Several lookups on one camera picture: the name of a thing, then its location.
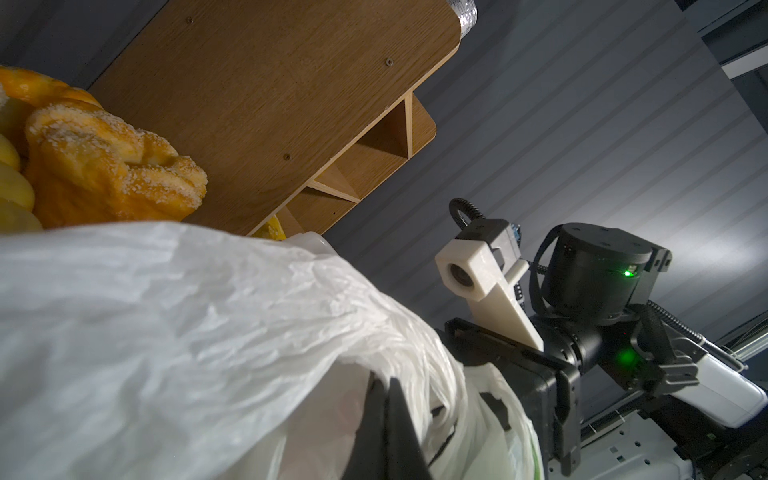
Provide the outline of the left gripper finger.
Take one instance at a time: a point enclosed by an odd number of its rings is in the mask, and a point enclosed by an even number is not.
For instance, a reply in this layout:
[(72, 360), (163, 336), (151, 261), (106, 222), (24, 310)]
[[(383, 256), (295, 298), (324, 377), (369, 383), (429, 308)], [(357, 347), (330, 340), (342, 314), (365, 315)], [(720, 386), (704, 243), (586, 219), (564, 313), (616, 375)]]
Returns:
[(373, 381), (342, 479), (430, 477), (399, 380)]

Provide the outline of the yellow snack bag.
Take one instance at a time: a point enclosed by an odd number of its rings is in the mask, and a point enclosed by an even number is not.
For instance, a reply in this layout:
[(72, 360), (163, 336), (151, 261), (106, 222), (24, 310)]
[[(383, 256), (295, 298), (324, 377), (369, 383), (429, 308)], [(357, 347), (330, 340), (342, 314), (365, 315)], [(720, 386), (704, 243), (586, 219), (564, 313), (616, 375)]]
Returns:
[(283, 241), (287, 239), (284, 229), (277, 216), (272, 216), (252, 236), (255, 238)]

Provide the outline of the right silver drink can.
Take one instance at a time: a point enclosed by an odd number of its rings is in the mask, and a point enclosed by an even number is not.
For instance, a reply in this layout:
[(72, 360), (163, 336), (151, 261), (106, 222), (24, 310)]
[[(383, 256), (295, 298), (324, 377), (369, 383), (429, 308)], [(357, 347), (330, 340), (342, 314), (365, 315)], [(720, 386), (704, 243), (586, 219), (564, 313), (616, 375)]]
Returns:
[(461, 30), (461, 38), (464, 38), (476, 25), (478, 9), (474, 0), (447, 0), (448, 5), (456, 14)]

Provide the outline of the wooden shelf unit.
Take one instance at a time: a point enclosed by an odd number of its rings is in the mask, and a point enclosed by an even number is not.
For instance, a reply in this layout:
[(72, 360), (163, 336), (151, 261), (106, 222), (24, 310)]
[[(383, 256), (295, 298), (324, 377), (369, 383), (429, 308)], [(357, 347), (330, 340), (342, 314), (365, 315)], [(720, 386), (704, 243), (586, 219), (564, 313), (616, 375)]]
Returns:
[(286, 205), (362, 198), (431, 142), (415, 90), (457, 51), (444, 1), (170, 1), (91, 93), (208, 177), (188, 222), (249, 235)]

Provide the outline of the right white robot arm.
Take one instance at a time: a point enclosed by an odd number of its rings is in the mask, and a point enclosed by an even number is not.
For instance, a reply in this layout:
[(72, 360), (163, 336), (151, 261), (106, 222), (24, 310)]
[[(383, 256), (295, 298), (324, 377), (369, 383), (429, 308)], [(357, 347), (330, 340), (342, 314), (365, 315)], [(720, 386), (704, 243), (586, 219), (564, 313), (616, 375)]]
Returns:
[(737, 428), (766, 394), (733, 358), (652, 302), (670, 251), (620, 229), (554, 227), (525, 261), (515, 227), (476, 219), (436, 256), (444, 284), (470, 307), (451, 342), (493, 363), (532, 420), (546, 453), (579, 464), (582, 376), (603, 369), (622, 389), (673, 396)]

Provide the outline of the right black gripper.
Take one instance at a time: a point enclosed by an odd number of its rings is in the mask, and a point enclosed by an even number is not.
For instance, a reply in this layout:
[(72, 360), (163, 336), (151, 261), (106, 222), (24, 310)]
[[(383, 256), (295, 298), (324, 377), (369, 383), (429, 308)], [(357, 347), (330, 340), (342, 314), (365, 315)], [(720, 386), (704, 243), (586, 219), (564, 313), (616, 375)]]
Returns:
[(535, 350), (498, 328), (453, 319), (448, 344), (471, 364), (493, 363), (534, 423), (544, 459), (570, 476), (581, 460), (581, 378), (602, 368), (622, 389), (650, 397), (699, 383), (702, 351), (649, 296), (670, 250), (619, 229), (557, 226), (540, 246), (529, 298), (544, 341)]

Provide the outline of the white lemon-print plastic bag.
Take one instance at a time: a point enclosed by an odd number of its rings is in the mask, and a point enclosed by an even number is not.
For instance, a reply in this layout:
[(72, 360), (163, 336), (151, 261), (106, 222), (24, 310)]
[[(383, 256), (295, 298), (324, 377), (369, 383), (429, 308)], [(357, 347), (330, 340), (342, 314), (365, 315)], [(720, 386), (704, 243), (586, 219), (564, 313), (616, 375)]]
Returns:
[(500, 371), (333, 251), (174, 222), (1, 240), (5, 479), (338, 479), (376, 380), (406, 478), (544, 477)]

